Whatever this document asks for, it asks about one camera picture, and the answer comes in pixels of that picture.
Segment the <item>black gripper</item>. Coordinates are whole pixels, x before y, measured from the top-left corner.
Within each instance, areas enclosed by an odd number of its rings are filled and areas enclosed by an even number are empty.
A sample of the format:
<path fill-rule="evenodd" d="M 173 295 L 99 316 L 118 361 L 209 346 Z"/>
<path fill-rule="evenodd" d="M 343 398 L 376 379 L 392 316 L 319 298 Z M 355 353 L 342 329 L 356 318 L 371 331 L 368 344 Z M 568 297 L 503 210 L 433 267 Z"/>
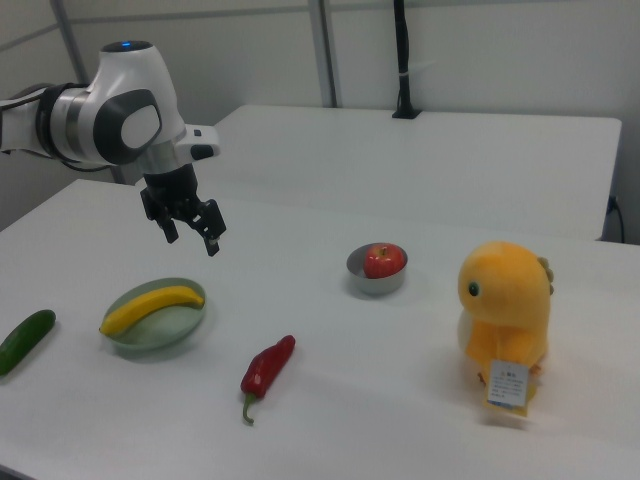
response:
<path fill-rule="evenodd" d="M 179 234 L 174 219 L 192 222 L 192 228 L 203 238 L 207 255 L 219 250 L 219 240 L 226 231 L 218 203 L 211 199 L 202 202 L 197 196 L 198 182 L 191 164 L 162 174 L 145 174 L 146 188 L 141 192 L 145 214 L 149 220 L 159 221 L 169 244 Z"/>

